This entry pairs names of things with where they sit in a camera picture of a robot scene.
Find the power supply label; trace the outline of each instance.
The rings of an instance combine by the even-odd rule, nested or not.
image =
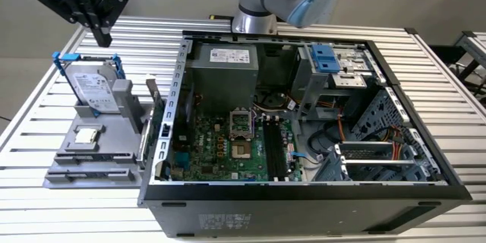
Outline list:
[[[250,220],[250,213],[199,215],[199,223],[203,230],[247,229]]]
[[[75,89],[80,91],[88,105],[99,112],[118,112],[119,107],[107,79],[94,73],[75,73]]]
[[[210,62],[248,64],[250,51],[215,48],[211,50]]]

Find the aluminum profile table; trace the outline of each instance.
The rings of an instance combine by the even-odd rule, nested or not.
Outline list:
[[[122,56],[140,101],[150,100],[146,74],[167,95],[182,30],[230,31],[226,20],[122,17],[111,48],[99,48],[79,29],[63,52]],[[401,235],[361,237],[202,238],[204,242],[486,242],[486,113],[425,44],[402,28],[279,24],[282,35],[375,41],[435,141],[474,201]],[[75,117],[75,96],[54,67],[48,70],[0,137],[0,242],[170,240],[148,209],[136,207],[138,190],[48,190],[43,177]]]
[[[474,58],[459,75],[459,79],[465,80],[479,65],[486,68],[486,32],[463,31],[455,45],[462,47]]]

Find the ram slot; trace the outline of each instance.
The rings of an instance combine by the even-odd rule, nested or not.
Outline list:
[[[287,174],[281,127],[278,121],[263,123],[264,153],[267,154],[268,178],[283,180]]]

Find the green circuit board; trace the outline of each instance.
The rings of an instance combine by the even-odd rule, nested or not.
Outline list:
[[[295,145],[289,121],[281,123],[281,131],[286,142]],[[262,120],[255,120],[255,133],[250,142],[228,138],[230,115],[199,115],[194,132],[190,165],[183,172],[184,181],[268,181]],[[289,180],[301,181],[299,164],[293,164],[295,171],[289,173]]]

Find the motherboard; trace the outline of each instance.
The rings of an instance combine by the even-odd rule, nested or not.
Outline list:
[[[172,179],[301,181],[290,121],[267,118],[240,110],[227,116],[196,115],[191,149],[176,153]]]

